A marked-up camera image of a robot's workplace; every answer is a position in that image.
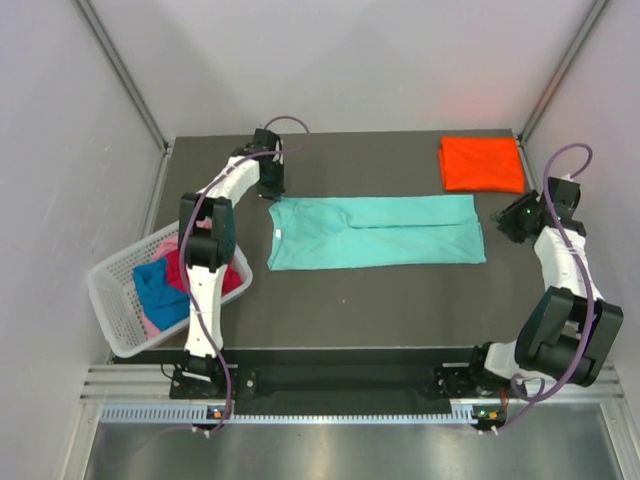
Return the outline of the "white plastic laundry basket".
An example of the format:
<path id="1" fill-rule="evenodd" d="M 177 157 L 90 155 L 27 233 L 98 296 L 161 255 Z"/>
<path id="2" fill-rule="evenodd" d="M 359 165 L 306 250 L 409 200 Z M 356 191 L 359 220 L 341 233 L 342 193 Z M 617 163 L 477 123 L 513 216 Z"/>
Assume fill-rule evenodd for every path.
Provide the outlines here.
<path id="1" fill-rule="evenodd" d="M 173 235 L 178 236 L 176 222 L 100 262 L 88 274 L 87 286 L 96 317 L 118 357 L 132 357 L 158 346 L 186 327 L 199 325 L 190 308 L 187 318 L 153 338 L 147 337 L 142 323 L 142 307 L 132 271 L 149 263 L 160 243 Z"/>

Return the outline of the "left aluminium corner post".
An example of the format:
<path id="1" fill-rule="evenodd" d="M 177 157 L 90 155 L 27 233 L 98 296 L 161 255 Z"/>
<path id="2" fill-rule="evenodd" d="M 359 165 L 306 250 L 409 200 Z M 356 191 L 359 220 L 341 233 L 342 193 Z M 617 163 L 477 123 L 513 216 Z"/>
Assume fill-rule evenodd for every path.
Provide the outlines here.
<path id="1" fill-rule="evenodd" d="M 71 4 L 77 10 L 91 36 L 96 41 L 107 64 L 117 78 L 126 97 L 132 104 L 153 142 L 161 152 L 166 153 L 169 149 L 169 141 L 162 133 L 93 3 L 89 0 L 72 0 Z"/>

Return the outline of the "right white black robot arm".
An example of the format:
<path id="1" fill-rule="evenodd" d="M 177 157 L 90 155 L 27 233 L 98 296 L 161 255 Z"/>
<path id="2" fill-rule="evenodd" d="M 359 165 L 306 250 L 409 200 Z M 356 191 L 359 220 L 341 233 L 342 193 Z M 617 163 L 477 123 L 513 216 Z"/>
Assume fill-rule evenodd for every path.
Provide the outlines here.
<path id="1" fill-rule="evenodd" d="M 515 374 L 560 379 L 584 333 L 588 292 L 594 299 L 594 321 L 571 384 L 587 387 L 596 380 L 622 325 L 622 309 L 604 300 L 593 280 L 582 276 L 574 259 L 578 256 L 588 264 L 586 230 L 573 218 L 581 197 L 580 186 L 551 177 L 548 191 L 557 221 L 552 219 L 544 195 L 535 190 L 492 216 L 497 229 L 509 240 L 533 242 L 545 292 L 516 340 L 488 342 L 478 349 L 480 362 L 466 372 L 469 388 L 478 395 L 492 394 Z"/>

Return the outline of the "aluminium corner post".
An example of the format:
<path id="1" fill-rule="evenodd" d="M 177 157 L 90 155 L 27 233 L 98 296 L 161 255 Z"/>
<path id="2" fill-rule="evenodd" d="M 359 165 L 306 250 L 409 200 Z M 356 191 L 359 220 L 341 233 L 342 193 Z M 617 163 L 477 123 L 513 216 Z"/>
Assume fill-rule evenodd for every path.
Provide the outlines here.
<path id="1" fill-rule="evenodd" d="M 571 36 L 559 62 L 543 88 L 542 93 L 538 97 L 530 114 L 527 116 L 524 126 L 517 134 L 517 139 L 521 145 L 524 145 L 533 136 L 552 101 L 568 78 L 574 63 L 579 58 L 579 55 L 588 44 L 598 24 L 604 18 L 612 4 L 612 0 L 595 0 L 590 3 L 583 19 L 579 22 L 575 33 Z"/>
<path id="2" fill-rule="evenodd" d="M 77 10 L 91 36 L 96 41 L 107 64 L 117 78 L 126 97 L 132 104 L 153 142 L 161 152 L 166 153 L 169 149 L 169 141 L 162 133 L 93 3 L 89 0 L 72 0 L 71 4 Z"/>

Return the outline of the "folded orange t-shirt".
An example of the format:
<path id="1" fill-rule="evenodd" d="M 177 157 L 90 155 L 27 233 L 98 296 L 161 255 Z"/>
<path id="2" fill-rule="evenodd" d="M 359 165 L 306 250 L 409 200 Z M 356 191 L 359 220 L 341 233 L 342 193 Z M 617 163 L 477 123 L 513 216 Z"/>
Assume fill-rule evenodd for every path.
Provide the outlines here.
<path id="1" fill-rule="evenodd" d="M 514 138 L 444 136 L 438 158 L 445 191 L 525 192 L 525 173 Z"/>

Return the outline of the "magenta t-shirt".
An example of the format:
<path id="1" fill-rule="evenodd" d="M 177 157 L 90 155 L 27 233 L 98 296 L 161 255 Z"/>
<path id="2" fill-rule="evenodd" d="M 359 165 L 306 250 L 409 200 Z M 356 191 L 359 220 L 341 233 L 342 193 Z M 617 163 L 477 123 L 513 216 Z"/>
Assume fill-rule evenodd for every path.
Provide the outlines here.
<path id="1" fill-rule="evenodd" d="M 185 293 L 186 287 L 180 276 L 179 269 L 179 250 L 174 249 L 170 251 L 165 258 L 167 259 L 166 278 L 168 285 L 171 288 Z M 223 279 L 222 295 L 233 292 L 241 287 L 242 283 L 243 281 L 239 273 L 232 266 L 228 266 Z"/>

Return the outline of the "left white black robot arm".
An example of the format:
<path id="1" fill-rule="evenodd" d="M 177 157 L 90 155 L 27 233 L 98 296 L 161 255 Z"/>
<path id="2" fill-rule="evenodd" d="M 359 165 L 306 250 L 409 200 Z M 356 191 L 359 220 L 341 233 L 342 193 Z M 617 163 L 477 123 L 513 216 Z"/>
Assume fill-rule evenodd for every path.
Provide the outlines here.
<path id="1" fill-rule="evenodd" d="M 252 187 L 262 198 L 280 199 L 285 192 L 282 148 L 279 135 L 257 129 L 210 185 L 180 200 L 178 273 L 190 300 L 185 351 L 196 362 L 192 384 L 205 396 L 220 394 L 227 382 L 225 370 L 212 362 L 223 347 L 222 286 L 236 253 L 234 207 Z"/>

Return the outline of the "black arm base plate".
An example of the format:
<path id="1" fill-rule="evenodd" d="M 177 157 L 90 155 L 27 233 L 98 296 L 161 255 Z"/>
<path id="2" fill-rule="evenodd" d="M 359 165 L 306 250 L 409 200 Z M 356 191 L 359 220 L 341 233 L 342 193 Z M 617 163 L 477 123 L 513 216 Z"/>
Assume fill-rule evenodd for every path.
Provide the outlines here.
<path id="1" fill-rule="evenodd" d="M 169 397 L 240 403 L 277 394 L 408 394 L 436 401 L 490 396 L 510 381 L 485 370 L 488 346 L 445 348 L 229 349 L 218 359 L 183 353 Z"/>

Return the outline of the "teal t-shirt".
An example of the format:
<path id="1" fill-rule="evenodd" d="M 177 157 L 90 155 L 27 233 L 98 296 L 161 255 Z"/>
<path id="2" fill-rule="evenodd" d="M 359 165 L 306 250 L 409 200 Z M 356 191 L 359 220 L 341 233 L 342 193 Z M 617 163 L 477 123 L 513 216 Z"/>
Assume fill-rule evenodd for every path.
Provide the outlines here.
<path id="1" fill-rule="evenodd" d="M 487 261 L 469 194 L 285 197 L 272 205 L 272 271 Z"/>

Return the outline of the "aluminium front rail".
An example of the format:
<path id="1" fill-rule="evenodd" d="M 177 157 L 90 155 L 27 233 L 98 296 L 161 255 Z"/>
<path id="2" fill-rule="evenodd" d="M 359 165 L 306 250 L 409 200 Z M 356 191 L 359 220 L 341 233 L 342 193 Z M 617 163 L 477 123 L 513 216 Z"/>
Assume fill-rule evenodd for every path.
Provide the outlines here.
<path id="1" fill-rule="evenodd" d="M 108 364 L 89 368 L 80 400 L 83 402 L 158 403 L 169 400 L 170 380 L 155 365 Z M 617 372 L 606 363 L 590 387 L 566 385 L 549 403 L 609 403 L 625 400 Z"/>

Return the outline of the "blue t-shirt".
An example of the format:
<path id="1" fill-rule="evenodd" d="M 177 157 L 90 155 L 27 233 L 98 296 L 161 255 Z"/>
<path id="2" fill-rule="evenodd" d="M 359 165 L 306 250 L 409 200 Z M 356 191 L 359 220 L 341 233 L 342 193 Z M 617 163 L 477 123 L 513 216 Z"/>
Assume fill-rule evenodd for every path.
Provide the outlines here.
<path id="1" fill-rule="evenodd" d="M 188 295 L 173 288 L 168 279 L 166 258 L 139 265 L 132 278 L 145 317 L 159 330 L 165 331 L 189 315 Z"/>

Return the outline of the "right aluminium corner post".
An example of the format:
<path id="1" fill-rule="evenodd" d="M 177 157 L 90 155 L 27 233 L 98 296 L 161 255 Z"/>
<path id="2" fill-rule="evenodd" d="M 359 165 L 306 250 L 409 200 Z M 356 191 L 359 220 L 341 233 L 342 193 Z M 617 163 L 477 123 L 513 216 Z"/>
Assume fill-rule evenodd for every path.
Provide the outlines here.
<path id="1" fill-rule="evenodd" d="M 588 44 L 598 24 L 604 18 L 612 4 L 612 0 L 595 0 L 590 3 L 583 19 L 579 22 L 575 33 L 571 36 L 559 62 L 543 88 L 542 93 L 538 97 L 530 114 L 527 116 L 524 126 L 517 134 L 517 139 L 521 145 L 524 145 L 533 136 L 552 101 L 568 78 L 574 63 L 579 58 L 579 55 Z"/>

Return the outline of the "pink t-shirt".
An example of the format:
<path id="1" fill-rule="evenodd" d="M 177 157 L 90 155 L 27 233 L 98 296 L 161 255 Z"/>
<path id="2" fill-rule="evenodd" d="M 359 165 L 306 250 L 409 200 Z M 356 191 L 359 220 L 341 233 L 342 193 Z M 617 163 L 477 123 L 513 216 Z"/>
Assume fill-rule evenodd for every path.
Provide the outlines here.
<path id="1" fill-rule="evenodd" d="M 161 258 L 165 258 L 165 256 L 172 250 L 174 249 L 178 249 L 179 250 L 179 245 L 178 245 L 178 236 L 177 235 L 173 235 L 169 238 L 167 238 L 166 240 L 162 241 L 159 245 L 159 247 L 157 248 L 156 252 L 154 253 L 154 255 L 151 257 L 151 262 L 154 262 L 158 259 Z M 147 337 L 148 338 L 153 338 L 156 337 L 157 335 L 159 335 L 161 332 L 164 331 L 159 331 L 144 315 L 143 310 L 142 310 L 142 323 L 144 326 L 144 329 L 146 331 Z"/>

